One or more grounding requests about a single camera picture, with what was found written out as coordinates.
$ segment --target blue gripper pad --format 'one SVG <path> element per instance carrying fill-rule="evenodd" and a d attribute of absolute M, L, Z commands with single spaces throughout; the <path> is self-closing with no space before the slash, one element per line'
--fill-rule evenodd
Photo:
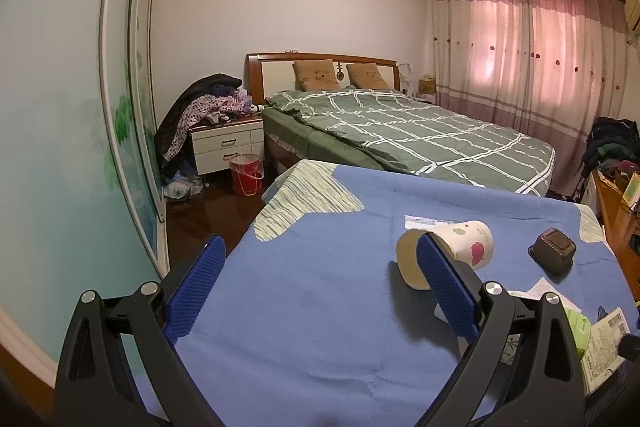
<path fill-rule="evenodd" d="M 425 233 L 415 248 L 418 266 L 435 293 L 449 326 L 473 344 L 479 335 L 476 303 L 431 235 Z"/>
<path fill-rule="evenodd" d="M 225 257 L 225 241 L 217 235 L 202 249 L 199 258 L 167 304 L 164 336 L 172 346 L 193 328 L 211 288 L 225 266 Z"/>

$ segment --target silver bolt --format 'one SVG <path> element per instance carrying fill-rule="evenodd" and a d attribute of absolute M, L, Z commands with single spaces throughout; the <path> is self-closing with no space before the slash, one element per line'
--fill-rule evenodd
<path fill-rule="evenodd" d="M 502 293 L 502 286 L 497 282 L 488 282 L 484 285 L 484 289 L 487 290 L 487 293 L 491 293 L 491 295 L 500 295 Z"/>
<path fill-rule="evenodd" d="M 93 290 L 87 290 L 80 297 L 80 300 L 82 302 L 84 302 L 85 304 L 88 304 L 89 302 L 91 302 L 94 299 L 95 299 L 95 292 Z"/>
<path fill-rule="evenodd" d="M 153 295 L 157 291 L 158 284 L 153 281 L 145 282 L 142 286 L 140 286 L 140 293 L 142 293 L 142 295 Z"/>
<path fill-rule="evenodd" d="M 548 292 L 546 294 L 546 301 L 549 304 L 559 304 L 560 303 L 560 298 L 558 297 L 558 295 L 556 295 L 553 292 Z"/>

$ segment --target blue tablecloth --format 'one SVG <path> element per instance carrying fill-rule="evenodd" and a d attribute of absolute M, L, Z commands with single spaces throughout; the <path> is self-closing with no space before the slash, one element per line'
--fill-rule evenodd
<path fill-rule="evenodd" d="M 415 424 L 459 353 L 450 328 L 433 316 L 433 295 L 409 288 L 398 271 L 395 244 L 405 215 L 484 221 L 495 251 L 478 275 L 518 290 L 546 277 L 527 248 L 557 227 L 576 242 L 577 253 L 568 276 L 553 284 L 592 322 L 598 306 L 621 307 L 635 330 L 638 314 L 622 271 L 604 243 L 580 237 L 586 237 L 582 214 L 573 203 L 392 172 L 298 165 L 298 175 L 280 182 L 227 259 L 191 333 L 175 346 L 228 427 Z M 586 226 L 582 216 L 583 232 Z M 138 384 L 149 410 L 160 414 L 146 378 Z M 479 413 L 491 409 L 497 393 L 491 391 Z"/>

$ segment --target headboard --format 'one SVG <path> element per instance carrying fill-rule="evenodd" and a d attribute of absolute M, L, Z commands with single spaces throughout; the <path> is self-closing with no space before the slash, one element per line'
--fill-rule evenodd
<path fill-rule="evenodd" d="M 323 60 L 330 58 L 334 62 L 338 83 L 349 85 L 347 64 L 378 65 L 382 78 L 389 89 L 400 90 L 400 73 L 394 60 L 384 58 L 353 57 L 351 55 L 330 55 L 321 53 L 251 53 L 246 56 L 246 74 L 249 77 L 249 90 L 254 103 L 264 103 L 264 97 L 283 90 L 296 90 L 296 75 L 293 71 L 294 60 Z"/>

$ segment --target pillow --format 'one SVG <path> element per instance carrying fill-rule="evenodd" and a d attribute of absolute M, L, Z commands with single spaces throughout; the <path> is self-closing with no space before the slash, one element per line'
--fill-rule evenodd
<path fill-rule="evenodd" d="M 335 78 L 334 62 L 325 60 L 296 60 L 293 69 L 305 91 L 331 91 L 340 89 Z"/>
<path fill-rule="evenodd" d="M 360 89 L 391 89 L 375 64 L 347 64 L 349 78 Z"/>

